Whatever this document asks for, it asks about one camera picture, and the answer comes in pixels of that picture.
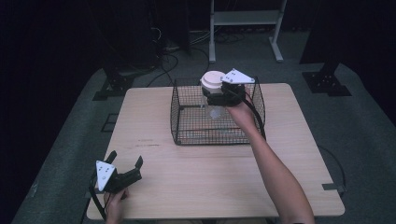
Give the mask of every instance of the human arm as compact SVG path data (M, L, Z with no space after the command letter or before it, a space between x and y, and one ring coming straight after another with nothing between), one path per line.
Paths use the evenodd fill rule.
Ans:
M117 194L105 193L106 224L120 224L123 220L121 198L128 197L128 189L121 190Z
M311 205L302 187L256 128L251 110L244 103L227 107L227 110L251 144L262 180L281 222L315 223Z

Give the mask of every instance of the metal wire cage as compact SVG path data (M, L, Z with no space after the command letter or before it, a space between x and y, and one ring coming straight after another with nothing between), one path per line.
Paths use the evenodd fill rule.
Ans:
M259 80L245 84L251 100L265 123L265 107ZM171 104L171 133L176 145L241 145L248 144L242 130L236 126L226 109L218 119L207 115L211 109L202 94L199 79L175 80Z

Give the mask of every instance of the white shelf frame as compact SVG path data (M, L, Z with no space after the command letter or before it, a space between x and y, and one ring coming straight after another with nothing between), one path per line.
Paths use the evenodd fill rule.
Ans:
M215 0L210 6L210 41L209 41L209 61L216 62L215 51L215 26L217 25L262 25L274 24L276 26L274 36L269 37L271 48L275 54L276 61L283 62L282 54L277 46L280 25L282 24L287 0L282 0L279 10L260 11L215 11Z

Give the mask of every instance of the gray carpet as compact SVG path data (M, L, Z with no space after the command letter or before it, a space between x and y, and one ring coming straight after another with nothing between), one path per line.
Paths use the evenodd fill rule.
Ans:
M336 75L352 96L311 93L302 72L318 71L322 64L299 64L308 35L281 33L278 44L285 61L277 63L268 43L269 33L245 34L241 41L217 44L217 62L210 64L209 70L228 72L235 68L257 76L261 83L291 85L317 144L335 156L346 175L346 212L340 217L318 217L317 223L394 223L395 126L364 89L359 76L343 65L337 68ZM194 47L208 52L207 42ZM183 51L172 55L177 56L178 64L169 72L171 78L201 77L208 66L206 56L197 49L192 49L190 55ZM163 57L165 69L175 62L173 57ZM162 72L158 68L136 78L133 88L146 87ZM92 75L44 162L36 187L27 195L13 223L103 223L87 219L84 211L94 162L104 158L111 137L111 133L101 130L107 116L120 111L123 100L92 100L105 81L103 70ZM161 76L150 86L169 83L167 76ZM334 182L342 185L341 169L326 149L320 152Z

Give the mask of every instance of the forearm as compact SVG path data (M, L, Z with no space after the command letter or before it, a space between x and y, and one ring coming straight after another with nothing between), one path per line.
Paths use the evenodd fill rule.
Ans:
M312 208L294 175L255 127L245 130L245 133L252 146L264 185L282 223L314 223Z
M106 221L106 224L120 224L118 221Z

